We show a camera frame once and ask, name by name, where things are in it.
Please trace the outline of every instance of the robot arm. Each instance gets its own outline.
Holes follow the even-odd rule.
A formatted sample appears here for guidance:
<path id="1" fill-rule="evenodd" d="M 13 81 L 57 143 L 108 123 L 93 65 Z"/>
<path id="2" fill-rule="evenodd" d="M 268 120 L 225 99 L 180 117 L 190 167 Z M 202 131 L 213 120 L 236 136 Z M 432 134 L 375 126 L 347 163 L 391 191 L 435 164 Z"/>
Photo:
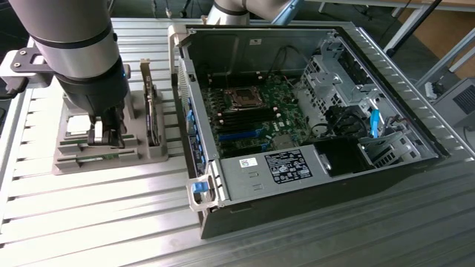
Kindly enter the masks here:
<path id="1" fill-rule="evenodd" d="M 214 0 L 206 24 L 248 24 L 248 12 L 287 25 L 297 13 L 303 0 Z"/>
<path id="2" fill-rule="evenodd" d="M 70 102 L 89 114 L 88 144 L 122 146 L 128 83 L 106 1 L 9 2 Z"/>

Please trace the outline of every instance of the motherboard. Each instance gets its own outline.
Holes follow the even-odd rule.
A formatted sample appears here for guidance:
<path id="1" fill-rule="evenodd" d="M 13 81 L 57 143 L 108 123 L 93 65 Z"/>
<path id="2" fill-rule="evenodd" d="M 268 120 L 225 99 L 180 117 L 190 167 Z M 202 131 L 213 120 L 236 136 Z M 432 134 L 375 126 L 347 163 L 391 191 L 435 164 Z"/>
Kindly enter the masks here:
<path id="1" fill-rule="evenodd" d="M 202 88 L 209 124 L 222 159 L 299 146 L 309 129 L 287 78 L 233 88 Z"/>

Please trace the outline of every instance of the blue tab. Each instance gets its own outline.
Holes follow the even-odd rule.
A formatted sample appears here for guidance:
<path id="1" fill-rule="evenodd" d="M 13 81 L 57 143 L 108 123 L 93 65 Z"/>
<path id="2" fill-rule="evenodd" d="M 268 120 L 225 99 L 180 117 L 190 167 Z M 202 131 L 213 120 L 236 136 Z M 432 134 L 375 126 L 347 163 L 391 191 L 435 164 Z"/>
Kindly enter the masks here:
<path id="1" fill-rule="evenodd" d="M 371 135 L 377 138 L 377 123 L 379 123 L 379 110 L 371 112 Z"/>
<path id="2" fill-rule="evenodd" d="M 192 184 L 193 193 L 204 193 L 209 190 L 206 182 L 196 182 Z"/>
<path id="3" fill-rule="evenodd" d="M 192 119 L 192 116 L 193 116 L 193 111 L 189 110 L 188 115 L 186 115 L 186 121 L 189 121 Z"/>

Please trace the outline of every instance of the power supply label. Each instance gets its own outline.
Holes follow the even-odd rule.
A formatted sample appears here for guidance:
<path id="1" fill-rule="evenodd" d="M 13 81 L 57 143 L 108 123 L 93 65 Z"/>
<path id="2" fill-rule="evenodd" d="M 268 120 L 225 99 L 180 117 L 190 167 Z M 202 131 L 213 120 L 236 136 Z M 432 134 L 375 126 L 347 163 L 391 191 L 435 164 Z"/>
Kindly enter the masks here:
<path id="1" fill-rule="evenodd" d="M 300 150 L 265 155 L 265 161 L 277 184 L 292 182 L 312 176 Z"/>

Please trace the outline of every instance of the aluminum extrusion table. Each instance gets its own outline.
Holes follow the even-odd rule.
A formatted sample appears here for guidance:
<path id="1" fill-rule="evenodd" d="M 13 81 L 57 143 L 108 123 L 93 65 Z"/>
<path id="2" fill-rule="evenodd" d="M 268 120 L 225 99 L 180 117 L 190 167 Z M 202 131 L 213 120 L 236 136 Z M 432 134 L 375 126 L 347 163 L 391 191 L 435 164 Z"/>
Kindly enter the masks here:
<path id="1" fill-rule="evenodd" d="M 200 240 L 188 208 L 186 166 L 168 71 L 166 27 L 197 19 L 113 19 L 130 89 L 138 59 L 165 101 L 166 162 L 50 174 L 61 89 L 29 89 L 12 102 L 0 141 L 0 264 L 6 266 L 441 266 L 475 262 L 473 154 L 440 123 L 380 48 L 341 26 L 452 152 L 387 191 L 242 231 Z"/>

